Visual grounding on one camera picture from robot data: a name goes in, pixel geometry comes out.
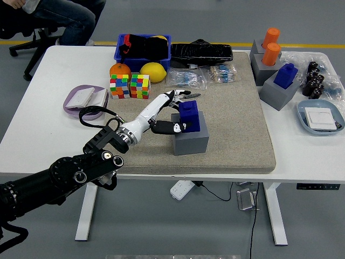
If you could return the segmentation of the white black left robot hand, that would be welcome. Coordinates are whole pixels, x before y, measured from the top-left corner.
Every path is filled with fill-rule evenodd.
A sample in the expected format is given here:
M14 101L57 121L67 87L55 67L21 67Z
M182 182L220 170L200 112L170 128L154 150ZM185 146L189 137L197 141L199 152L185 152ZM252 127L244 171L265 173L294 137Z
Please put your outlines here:
M182 101L178 96L188 95L187 90L172 90L158 95L133 121L124 123L117 130L117 134L128 145L136 145L142 137L142 133L152 129L156 134L173 135L185 131L191 123L157 121L156 117L164 107L178 109Z

